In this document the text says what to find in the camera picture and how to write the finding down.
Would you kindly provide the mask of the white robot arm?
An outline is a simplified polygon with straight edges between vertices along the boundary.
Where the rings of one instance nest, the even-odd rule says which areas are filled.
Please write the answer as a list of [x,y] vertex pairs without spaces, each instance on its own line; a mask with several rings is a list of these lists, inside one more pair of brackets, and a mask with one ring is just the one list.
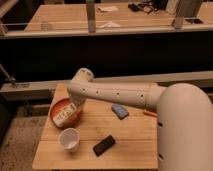
[[213,104],[199,87],[176,83],[95,83],[81,68],[68,84],[75,105],[97,99],[157,114],[158,171],[213,171]]

